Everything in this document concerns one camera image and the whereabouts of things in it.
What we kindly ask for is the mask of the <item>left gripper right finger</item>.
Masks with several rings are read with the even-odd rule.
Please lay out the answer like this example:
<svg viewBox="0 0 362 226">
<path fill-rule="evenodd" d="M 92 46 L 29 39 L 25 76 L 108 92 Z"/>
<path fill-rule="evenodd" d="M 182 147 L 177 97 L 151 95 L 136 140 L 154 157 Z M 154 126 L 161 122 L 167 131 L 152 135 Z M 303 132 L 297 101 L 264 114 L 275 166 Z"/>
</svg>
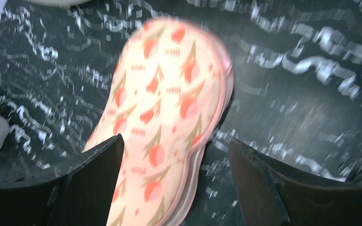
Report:
<svg viewBox="0 0 362 226">
<path fill-rule="evenodd" d="M 362 185 L 316 176 L 233 138 L 230 167 L 247 226 L 362 226 Z"/>
</svg>

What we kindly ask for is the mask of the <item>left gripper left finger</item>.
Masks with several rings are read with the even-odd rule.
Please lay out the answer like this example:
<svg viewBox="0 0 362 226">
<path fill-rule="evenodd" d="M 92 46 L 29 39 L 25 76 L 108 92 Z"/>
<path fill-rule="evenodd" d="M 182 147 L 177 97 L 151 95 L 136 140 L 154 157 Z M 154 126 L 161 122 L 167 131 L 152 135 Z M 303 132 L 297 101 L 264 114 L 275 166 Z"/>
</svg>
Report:
<svg viewBox="0 0 362 226">
<path fill-rule="evenodd" d="M 31 176 L 0 183 L 0 226 L 104 226 L 124 141 L 121 135 Z"/>
</svg>

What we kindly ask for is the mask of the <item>strawberry print mesh laundry bag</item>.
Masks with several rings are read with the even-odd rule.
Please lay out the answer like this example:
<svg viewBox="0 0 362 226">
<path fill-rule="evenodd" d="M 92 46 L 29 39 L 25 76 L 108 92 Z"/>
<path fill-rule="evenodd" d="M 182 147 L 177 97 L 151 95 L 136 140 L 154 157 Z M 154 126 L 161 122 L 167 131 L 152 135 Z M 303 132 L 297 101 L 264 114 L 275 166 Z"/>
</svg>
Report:
<svg viewBox="0 0 362 226">
<path fill-rule="evenodd" d="M 124 140 L 109 226 L 178 226 L 193 203 L 205 146 L 233 90 L 232 62 L 213 33 L 152 18 L 126 42 L 85 150 Z"/>
</svg>

